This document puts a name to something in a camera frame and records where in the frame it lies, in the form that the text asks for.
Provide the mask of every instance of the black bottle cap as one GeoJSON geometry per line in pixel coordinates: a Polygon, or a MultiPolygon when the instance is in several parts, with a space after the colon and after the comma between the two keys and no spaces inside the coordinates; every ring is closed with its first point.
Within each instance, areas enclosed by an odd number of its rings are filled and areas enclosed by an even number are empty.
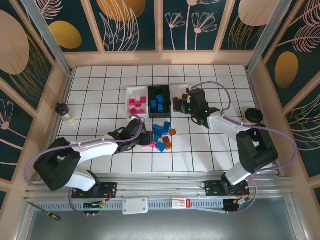
{"type": "Polygon", "coordinates": [[[56,107],[55,107],[55,112],[59,115],[59,116],[65,116],[69,113],[69,108],[66,104],[64,103],[57,103],[56,107]]]}
{"type": "Polygon", "coordinates": [[[245,118],[253,124],[259,124],[264,119],[264,115],[259,109],[249,108],[245,111],[245,118]]]}

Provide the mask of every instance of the white label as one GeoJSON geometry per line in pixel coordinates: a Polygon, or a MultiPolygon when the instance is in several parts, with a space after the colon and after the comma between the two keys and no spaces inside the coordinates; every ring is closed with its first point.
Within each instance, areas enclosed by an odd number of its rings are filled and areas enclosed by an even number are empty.
{"type": "Polygon", "coordinates": [[[172,198],[173,209],[186,209],[187,199],[186,198],[172,198]]]}

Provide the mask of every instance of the cable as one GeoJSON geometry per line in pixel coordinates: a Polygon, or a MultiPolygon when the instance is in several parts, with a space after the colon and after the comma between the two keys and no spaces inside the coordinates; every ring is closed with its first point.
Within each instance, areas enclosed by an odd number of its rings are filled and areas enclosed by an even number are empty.
{"type": "Polygon", "coordinates": [[[92,144],[100,144],[100,143],[126,143],[126,142],[130,142],[132,140],[135,140],[136,138],[138,138],[140,136],[140,134],[142,133],[142,130],[144,128],[144,124],[141,120],[141,118],[138,116],[138,115],[130,115],[130,118],[133,117],[133,118],[137,118],[139,119],[140,121],[140,129],[138,131],[138,133],[130,138],[130,139],[126,139],[126,140],[115,140],[115,139],[104,139],[104,138],[99,138],[99,139],[93,139],[91,141],[87,141],[87,142],[78,142],[78,143],[75,143],[75,144],[70,144],[70,145],[67,145],[67,146],[57,146],[57,147],[53,147],[53,148],[50,148],[50,149],[47,149],[43,152],[40,152],[38,153],[36,156],[34,156],[28,163],[27,165],[25,166],[25,169],[24,169],[24,174],[23,174],[23,177],[24,177],[24,180],[25,182],[30,185],[30,186],[33,186],[33,187],[42,187],[42,186],[45,186],[46,184],[45,183],[41,183],[41,184],[34,184],[32,183],[29,179],[28,179],[28,171],[29,171],[29,168],[31,167],[32,163],[34,161],[36,161],[37,159],[39,159],[42,155],[44,154],[47,154],[47,153],[51,153],[51,152],[55,152],[55,151],[58,151],[58,150],[64,150],[64,149],[69,149],[69,148],[79,148],[79,147],[83,147],[85,148],[86,146],[90,146],[92,144]]]}

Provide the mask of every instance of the magenta block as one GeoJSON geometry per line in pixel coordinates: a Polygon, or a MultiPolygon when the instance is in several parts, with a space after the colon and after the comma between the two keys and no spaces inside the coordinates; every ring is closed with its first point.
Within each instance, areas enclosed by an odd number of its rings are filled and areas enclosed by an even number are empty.
{"type": "Polygon", "coordinates": [[[129,106],[134,106],[136,101],[134,99],[129,99],[129,106]]]}
{"type": "Polygon", "coordinates": [[[142,96],[142,97],[140,98],[140,102],[141,102],[142,104],[146,104],[146,103],[147,103],[147,98],[146,98],[145,96],[142,96]]]}
{"type": "Polygon", "coordinates": [[[145,110],[144,109],[140,109],[140,110],[138,110],[138,114],[145,114],[146,112],[145,112],[145,110]]]}
{"type": "Polygon", "coordinates": [[[130,113],[131,113],[131,114],[137,114],[137,113],[138,113],[138,111],[137,111],[137,109],[132,108],[132,109],[130,110],[130,113]]]}

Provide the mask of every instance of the white tile floor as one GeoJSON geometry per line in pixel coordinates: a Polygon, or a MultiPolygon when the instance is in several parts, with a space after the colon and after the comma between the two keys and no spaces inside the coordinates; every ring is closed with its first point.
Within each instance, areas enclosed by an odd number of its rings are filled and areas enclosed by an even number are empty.
{"type": "MultiPolygon", "coordinates": [[[[106,135],[129,120],[126,115],[127,87],[189,84],[218,81],[231,94],[230,117],[242,118],[255,103],[242,65],[155,65],[78,67],[68,98],[75,114],[73,124],[61,124],[59,137],[85,141],[106,135]]],[[[225,92],[216,85],[203,85],[210,107],[222,109],[228,103],[225,92]]],[[[198,126],[188,116],[175,112],[171,119],[147,119],[146,127],[171,122],[177,135],[173,149],[160,153],[137,146],[130,152],[102,156],[81,164],[94,173],[207,172],[227,171],[239,161],[237,143],[227,136],[198,126]]]]}

